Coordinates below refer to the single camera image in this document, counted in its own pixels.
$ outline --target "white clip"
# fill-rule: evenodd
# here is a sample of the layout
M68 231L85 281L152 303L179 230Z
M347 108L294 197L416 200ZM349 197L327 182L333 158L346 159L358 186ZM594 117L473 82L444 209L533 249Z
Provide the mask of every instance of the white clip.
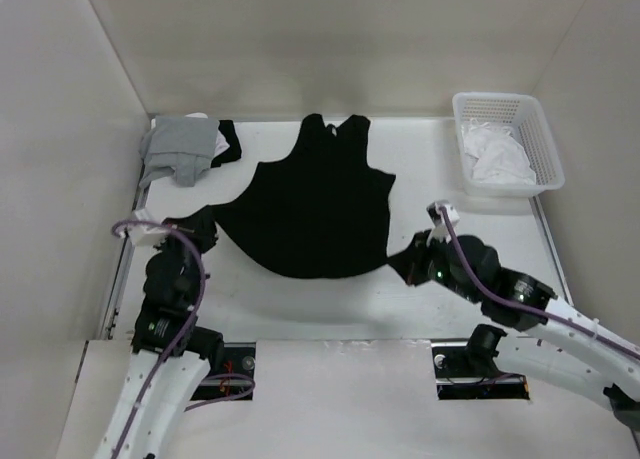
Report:
M598 339L598 324L600 323L600 319L593 320L593 336L591 336L590 342L595 342Z
M444 218L442 217L441 208L444 208L447 211L447 216L449 217L449 222L454 227L460 221L460 215L458 211L451 205L449 201L442 200L436 201L429 204L427 207L427 213L431 217L433 221L433 225L435 226L431 229L431 233L429 237L427 237L427 246L431 244L431 241L435 239L436 241L444 241L446 237L449 235L449 231L447 229L446 223L444 222Z
M158 222L145 208L133 211L133 219L137 221ZM164 241L165 237L169 235L169 231L166 228L160 227L136 225L127 229L129 239L134 246L154 247Z

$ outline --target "plastic laundry basket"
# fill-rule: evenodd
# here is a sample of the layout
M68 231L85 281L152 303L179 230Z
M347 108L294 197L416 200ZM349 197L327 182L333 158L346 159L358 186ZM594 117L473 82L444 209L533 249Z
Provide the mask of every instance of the plastic laundry basket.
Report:
M453 96L456 134L462 161L464 189L475 196L532 197L564 184L562 164L549 125L537 99L522 94L491 92L461 92ZM464 153L462 127L471 119L508 126L512 135L527 153L536 173L535 186L520 184L490 184L474 181L471 166Z

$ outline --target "white wall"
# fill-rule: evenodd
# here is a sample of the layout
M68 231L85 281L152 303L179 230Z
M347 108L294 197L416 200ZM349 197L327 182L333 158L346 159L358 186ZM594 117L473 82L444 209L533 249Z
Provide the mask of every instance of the white wall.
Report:
M91 0L149 111L450 115L530 92L584 0Z
M640 0L587 0L535 89L566 185L544 196L577 305L640 342Z
M147 120L88 0L0 0L0 91L0 456L48 458Z

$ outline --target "white table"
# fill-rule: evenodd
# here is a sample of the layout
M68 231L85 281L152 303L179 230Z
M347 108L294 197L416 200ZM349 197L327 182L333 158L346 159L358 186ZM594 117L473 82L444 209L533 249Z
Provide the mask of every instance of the white table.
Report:
M289 153L300 123L236 127L243 147L240 161L210 171L193 188L178 187L172 178L152 183L146 207L156 219L186 216L207 204L233 200L249 184L258 161ZM477 235L498 250L504 265L562 292L532 203L474 198L462 190L452 120L373 119L368 161L397 175L390 195L389 253L404 249L415 232L432 226L425 210L429 203L449 199L460 212L459 233ZM153 253L143 248L133 253L123 279L116 339L132 333L143 299L144 268ZM254 263L222 230L218 244L203 259L212 277L199 324L222 332L227 341L468 337L483 321L476 307L444 288L409 288L389 267L345 280L277 276Z
M125 341L89 345L58 459L88 459L111 417ZM260 341L251 402L185 413L163 459L638 459L630 431L580 396L438 401L428 341Z

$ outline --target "white towel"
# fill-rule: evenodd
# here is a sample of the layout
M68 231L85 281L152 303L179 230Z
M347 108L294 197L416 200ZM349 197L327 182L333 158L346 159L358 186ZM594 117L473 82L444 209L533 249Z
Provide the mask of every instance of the white towel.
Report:
M185 117L199 117L201 119L206 119L209 116L207 116L204 112L193 112L191 114L187 114ZM156 127L155 117L151 119L151 129L153 129L154 127ZM218 131L218 135L216 136L216 149L213 157L218 157L227 149L229 149L229 143L225 139L224 135L220 131Z
M474 181L493 184L536 184L527 153L506 126L472 119L463 126L464 151Z

